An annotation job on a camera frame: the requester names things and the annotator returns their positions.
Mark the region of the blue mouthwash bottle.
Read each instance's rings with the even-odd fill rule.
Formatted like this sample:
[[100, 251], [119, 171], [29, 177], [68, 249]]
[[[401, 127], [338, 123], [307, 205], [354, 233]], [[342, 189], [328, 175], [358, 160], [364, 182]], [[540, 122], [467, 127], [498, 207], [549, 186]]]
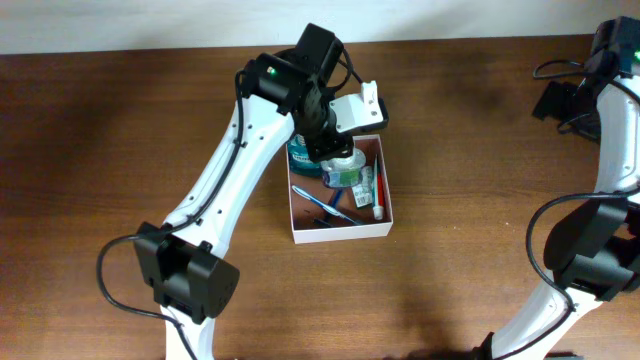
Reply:
[[289, 170], [295, 174], [318, 178], [322, 175], [319, 163], [310, 160], [304, 138], [297, 134], [287, 143]]

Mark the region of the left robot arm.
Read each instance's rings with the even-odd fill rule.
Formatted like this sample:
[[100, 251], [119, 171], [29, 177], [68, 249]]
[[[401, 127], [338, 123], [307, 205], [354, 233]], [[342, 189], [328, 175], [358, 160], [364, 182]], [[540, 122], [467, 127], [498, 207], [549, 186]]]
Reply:
[[342, 125], [350, 115], [331, 108], [336, 90], [328, 84], [346, 56], [333, 32], [308, 24], [293, 48], [249, 61], [235, 75], [234, 111], [203, 173], [161, 226], [140, 226], [134, 250], [166, 324], [167, 358], [212, 358], [215, 319], [239, 281], [224, 256], [280, 148], [300, 135], [313, 162], [352, 154]]

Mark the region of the green Dettol soap bar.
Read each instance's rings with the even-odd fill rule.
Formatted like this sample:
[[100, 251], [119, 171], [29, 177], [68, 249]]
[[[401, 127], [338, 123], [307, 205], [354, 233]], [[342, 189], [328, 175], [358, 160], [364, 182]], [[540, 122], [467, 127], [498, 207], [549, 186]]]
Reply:
[[355, 205], [358, 209], [373, 204], [373, 168], [371, 166], [364, 166], [360, 171], [360, 175], [361, 182], [352, 187]]

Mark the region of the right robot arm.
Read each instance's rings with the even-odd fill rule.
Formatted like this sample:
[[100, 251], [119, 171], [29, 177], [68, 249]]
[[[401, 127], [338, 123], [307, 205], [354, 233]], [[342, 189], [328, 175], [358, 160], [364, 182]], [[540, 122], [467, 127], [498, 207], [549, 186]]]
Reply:
[[534, 213], [525, 248], [541, 281], [518, 314], [473, 350], [475, 359], [549, 359], [580, 318], [639, 287], [638, 20], [601, 23], [588, 58], [572, 67], [534, 69], [548, 85], [532, 114], [598, 143], [596, 186]]

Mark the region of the blue white toothbrush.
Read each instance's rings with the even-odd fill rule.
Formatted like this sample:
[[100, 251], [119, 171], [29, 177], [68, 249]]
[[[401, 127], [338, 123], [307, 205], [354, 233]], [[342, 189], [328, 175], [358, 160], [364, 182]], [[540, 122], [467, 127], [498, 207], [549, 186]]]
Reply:
[[321, 209], [323, 209], [328, 214], [330, 214], [330, 215], [332, 215], [334, 217], [338, 217], [338, 218], [344, 219], [344, 220], [350, 222], [351, 224], [361, 225], [361, 222], [356, 221], [355, 219], [349, 217], [348, 215], [344, 214], [343, 212], [337, 210], [335, 207], [330, 206], [330, 205], [320, 201], [319, 199], [317, 199], [316, 197], [314, 197], [313, 195], [311, 195], [310, 193], [308, 193], [304, 189], [302, 189], [302, 188], [300, 188], [300, 187], [298, 187], [296, 185], [292, 185], [291, 188], [292, 188], [294, 193], [296, 193], [300, 197], [304, 198], [305, 200], [315, 204], [316, 206], [320, 207]]

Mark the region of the clear pump soap bottle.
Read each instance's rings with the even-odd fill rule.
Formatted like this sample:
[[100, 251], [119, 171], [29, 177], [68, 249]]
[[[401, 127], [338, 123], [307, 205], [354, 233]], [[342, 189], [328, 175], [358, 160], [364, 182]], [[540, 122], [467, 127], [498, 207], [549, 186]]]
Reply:
[[366, 164], [366, 156], [358, 148], [350, 157], [333, 158], [321, 162], [322, 181], [327, 188], [350, 188], [362, 181], [361, 169]]

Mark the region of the toothpaste tube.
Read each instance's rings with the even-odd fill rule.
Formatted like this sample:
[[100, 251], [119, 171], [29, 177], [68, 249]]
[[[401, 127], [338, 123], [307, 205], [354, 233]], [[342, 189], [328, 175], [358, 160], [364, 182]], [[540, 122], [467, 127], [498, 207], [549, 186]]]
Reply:
[[372, 190], [374, 219], [377, 221], [381, 221], [384, 218], [385, 210], [382, 178], [378, 157], [375, 157], [374, 159]]

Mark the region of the blue disposable razor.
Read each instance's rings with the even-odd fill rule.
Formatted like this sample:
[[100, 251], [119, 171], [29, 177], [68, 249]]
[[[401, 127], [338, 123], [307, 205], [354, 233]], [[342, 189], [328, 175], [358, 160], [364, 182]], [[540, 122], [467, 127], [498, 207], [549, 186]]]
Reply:
[[[332, 197], [328, 202], [328, 205], [335, 208], [338, 205], [339, 201], [341, 200], [343, 194], [344, 194], [343, 189], [335, 189]], [[332, 228], [333, 224], [331, 223], [331, 220], [333, 218], [334, 218], [334, 215], [325, 211], [322, 217], [315, 217], [313, 219], [313, 223], [320, 228]]]

